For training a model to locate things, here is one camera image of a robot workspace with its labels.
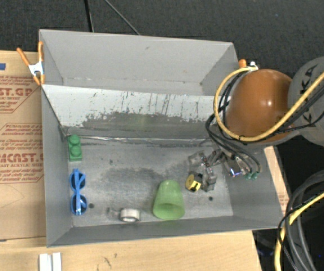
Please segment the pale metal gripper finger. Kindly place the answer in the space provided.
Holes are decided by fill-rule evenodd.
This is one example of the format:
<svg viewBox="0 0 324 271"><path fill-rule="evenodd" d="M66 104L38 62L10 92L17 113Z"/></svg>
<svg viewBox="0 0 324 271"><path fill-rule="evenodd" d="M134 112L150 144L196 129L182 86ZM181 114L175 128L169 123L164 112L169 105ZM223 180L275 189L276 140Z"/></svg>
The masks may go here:
<svg viewBox="0 0 324 271"><path fill-rule="evenodd" d="M205 192L214 190L217 181L217 175L214 173L212 167L205 167L203 169L202 189Z"/></svg>
<svg viewBox="0 0 324 271"><path fill-rule="evenodd" d="M197 152L188 157L191 169L199 167L210 167L211 164L204 152Z"/></svg>

